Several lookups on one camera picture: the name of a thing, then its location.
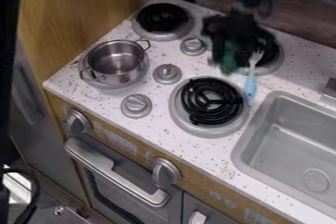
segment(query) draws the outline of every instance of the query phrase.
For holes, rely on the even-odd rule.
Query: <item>white countertop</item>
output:
[[[202,17],[216,13],[181,0],[151,0],[151,3],[153,2],[174,3],[189,9],[199,21],[192,32],[194,34],[199,34]],[[328,78],[336,78],[335,49],[283,32],[274,30],[273,32],[284,48],[285,62],[277,72],[257,78],[257,94],[251,104],[247,123],[266,94],[272,90],[287,91],[317,103]],[[132,30],[130,19],[123,21],[99,41],[124,38],[130,40],[139,38]],[[239,75],[225,77],[218,69],[207,66],[207,58],[211,54],[209,51],[197,57],[184,55],[180,51],[180,42],[181,40],[151,42],[152,47],[147,51],[150,59],[149,72],[140,83],[124,89],[103,93],[85,84],[79,77],[77,64],[73,64],[84,53],[44,82],[43,86],[101,120],[173,155],[217,182],[292,221],[311,224],[336,223],[335,219],[241,173],[234,166],[231,151],[246,125],[229,137],[214,140],[194,137],[175,125],[168,111],[169,95],[175,85],[161,85],[153,80],[152,71],[157,66],[168,63],[179,66],[183,71],[180,82],[195,76],[215,76],[244,87],[246,79]],[[120,110],[122,100],[133,93],[145,94],[152,100],[153,110],[147,117],[134,120],[122,114]]]

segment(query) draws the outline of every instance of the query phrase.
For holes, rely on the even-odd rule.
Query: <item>blue handle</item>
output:
[[[254,99],[256,90],[255,76],[248,76],[247,82],[245,83],[245,92],[249,100]]]

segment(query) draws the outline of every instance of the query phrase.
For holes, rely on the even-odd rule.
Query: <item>electric coil burner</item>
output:
[[[268,33],[261,31],[259,35],[260,48],[264,53],[260,61],[257,62],[255,68],[256,76],[265,76],[277,71],[284,62],[284,52],[281,45],[276,41],[275,37]],[[249,59],[252,56],[252,52],[241,52],[238,60],[237,71],[238,74],[247,76],[250,71]]]
[[[154,41],[170,41],[187,35],[194,19],[184,8],[159,3],[141,9],[132,20],[135,33]]]
[[[247,98],[233,84],[214,77],[186,80],[169,101],[173,121],[184,131],[215,139],[237,132],[249,114]]]

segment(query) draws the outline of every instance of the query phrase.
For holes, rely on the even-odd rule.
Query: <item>sink basin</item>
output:
[[[275,91],[232,152],[243,173],[336,218],[336,113]]]

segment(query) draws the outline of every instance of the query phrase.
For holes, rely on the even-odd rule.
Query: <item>black coil burner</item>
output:
[[[262,58],[257,62],[257,67],[264,67],[277,61],[280,57],[280,47],[275,41],[273,34],[261,29],[258,34],[259,48],[264,51]],[[237,57],[238,66],[247,68],[250,66],[249,59],[252,52],[241,52]]]
[[[152,4],[143,8],[137,21],[149,32],[168,32],[179,28],[189,20],[187,12],[172,4]]]
[[[228,123],[244,106],[243,98],[233,86],[213,78],[190,80],[182,88],[181,98],[194,125]]]

